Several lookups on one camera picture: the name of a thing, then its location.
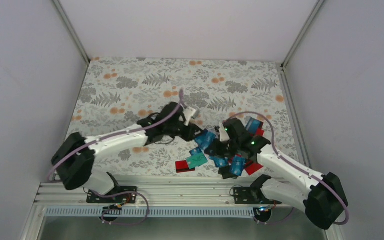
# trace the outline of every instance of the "table surface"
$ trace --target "table surface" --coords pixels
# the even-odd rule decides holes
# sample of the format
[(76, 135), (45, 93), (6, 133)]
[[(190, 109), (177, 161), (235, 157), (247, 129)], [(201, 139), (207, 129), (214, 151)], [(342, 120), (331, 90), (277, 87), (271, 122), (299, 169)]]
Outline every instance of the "table surface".
[[(68, 135), (85, 137), (121, 130), (178, 102), (184, 90), (186, 105), (198, 108), (195, 124), (214, 132), (214, 126), (241, 111), (259, 112), (275, 128), (276, 146), (298, 161), (290, 120), (276, 64), (221, 60), (95, 57), (90, 62)], [(240, 115), (244, 125), (250, 117)], [(263, 126), (270, 139), (269, 125)], [(194, 141), (176, 137), (168, 145), (151, 144), (97, 160), (94, 168), (116, 175), (220, 177), (209, 160), (196, 171), (176, 173), (175, 162), (190, 157)], [(273, 175), (263, 167), (252, 176)]]

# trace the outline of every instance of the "purple cable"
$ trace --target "purple cable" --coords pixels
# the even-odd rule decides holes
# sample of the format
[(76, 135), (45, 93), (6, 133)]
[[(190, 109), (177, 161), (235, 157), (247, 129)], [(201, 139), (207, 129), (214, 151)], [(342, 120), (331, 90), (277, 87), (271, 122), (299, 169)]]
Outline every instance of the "purple cable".
[[(276, 149), (276, 146), (275, 146), (275, 128), (273, 127), (272, 123), (262, 114), (258, 113), (258, 112), (254, 112), (254, 111), (243, 111), (243, 112), (239, 112), (239, 113), (236, 113), (235, 115), (229, 117), (228, 119), (231, 119), (231, 118), (234, 118), (238, 115), (241, 115), (241, 114), (255, 114), (257, 116), (260, 116), (262, 117), (267, 123), (268, 125), (270, 126), (270, 129), (271, 129), (271, 146), (273, 147), (273, 151), (276, 153), (276, 155), (282, 159), (283, 161), (285, 161), (287, 164), (289, 164), (291, 167), (293, 167), (294, 169), (300, 171), (301, 173), (305, 174), (305, 175), (309, 175), (310, 173), (304, 169), (301, 169), (300, 167), (296, 166), (295, 164), (293, 164), (291, 161), (289, 161), (288, 159), (286, 159), (285, 157), (283, 157), (282, 155), (279, 155), (279, 151)], [(314, 176), (314, 175), (311, 175), (311, 178), (315, 179), (317, 182), (319, 182), (320, 184), (322, 184), (327, 190), (329, 190), (333, 196), (335, 196), (335, 198), (339, 201), (339, 203), (342, 205), (343, 207), (343, 210), (345, 211), (345, 220), (342, 221), (342, 222), (334, 222), (333, 224), (335, 225), (345, 225), (348, 223), (348, 221), (350, 220), (350, 212), (348, 211), (348, 207), (347, 205), (345, 205), (345, 202), (341, 199), (341, 197), (327, 184), (325, 183), (323, 180), (321, 180), (320, 178)]]
[(102, 142), (102, 141), (107, 140), (109, 138), (117, 137), (117, 136), (120, 136), (120, 135), (130, 134), (130, 133), (132, 134), (132, 133), (136, 133), (136, 132), (140, 132), (140, 131), (146, 131), (146, 130), (155, 128), (155, 127), (165, 123), (171, 117), (173, 117), (173, 115), (177, 113), (177, 111), (180, 109), (180, 107), (184, 106), (184, 105), (185, 105), (185, 103), (183, 102), (183, 89), (180, 89), (180, 91), (179, 91), (179, 104), (174, 108), (174, 110), (168, 116), (164, 117), (159, 122), (156, 122), (156, 123), (154, 123), (152, 125), (149, 125), (149, 126), (146, 126), (146, 127), (143, 127), (143, 128), (132, 129), (129, 132), (127, 132), (127, 131), (114, 132), (112, 134), (108, 134), (108, 135), (102, 137), (101, 139), (93, 140), (93, 141), (91, 141), (89, 143), (86, 143), (85, 145), (82, 145), (82, 146), (76, 148), (74, 151), (72, 151), (69, 154), (67, 154), (67, 156), (62, 158), (57, 164), (55, 164), (55, 166), (53, 166), (50, 169), (49, 173), (46, 176), (46, 179), (49, 180), (51, 175), (54, 174), (54, 172), (57, 170), (57, 168), (59, 166), (61, 166), (65, 161), (67, 161), (69, 158), (71, 158), (74, 154), (80, 152), (81, 150), (83, 150), (83, 149), (85, 149), (85, 148), (87, 148), (87, 147), (89, 147), (91, 145), (94, 145), (94, 144), (98, 143), (98, 140), (100, 142)]
[(139, 225), (141, 223), (143, 223), (147, 218), (148, 218), (148, 215), (150, 214), (150, 204), (148, 203), (148, 200), (147, 198), (142, 195), (141, 193), (137, 192), (137, 191), (124, 191), (124, 192), (119, 192), (119, 193), (116, 193), (116, 194), (113, 194), (113, 195), (101, 195), (99, 193), (97, 193), (96, 191), (92, 191), (96, 196), (100, 197), (100, 198), (104, 198), (104, 199), (107, 199), (107, 198), (114, 198), (114, 197), (117, 197), (117, 196), (120, 196), (120, 195), (125, 195), (125, 194), (136, 194), (138, 196), (141, 196), (143, 198), (143, 200), (145, 200), (145, 203), (146, 203), (146, 213), (145, 213), (145, 216), (138, 222), (135, 222), (135, 223), (117, 223), (117, 222), (114, 222), (112, 223), (111, 221), (106, 221), (104, 220), (104, 215), (108, 212), (111, 212), (111, 211), (116, 211), (117, 209), (107, 209), (105, 211), (102, 212), (102, 215), (100, 216), (100, 219), (102, 220), (102, 223), (106, 223), (106, 224), (109, 224), (109, 225), (118, 225), (118, 226), (136, 226), (136, 225)]
[[(290, 211), (290, 213), (282, 220), (280, 221), (275, 221), (275, 222), (264, 222), (263, 224), (264, 225), (268, 225), (268, 226), (271, 226), (271, 225), (277, 225), (277, 224), (283, 224), (284, 222), (286, 222), (289, 218), (291, 218), (292, 214), (294, 213), (295, 211), (295, 208), (293, 207), (292, 210)], [(254, 221), (257, 222), (257, 224), (260, 224), (260, 221), (257, 220), (256, 217), (252, 217), (254, 219)]]

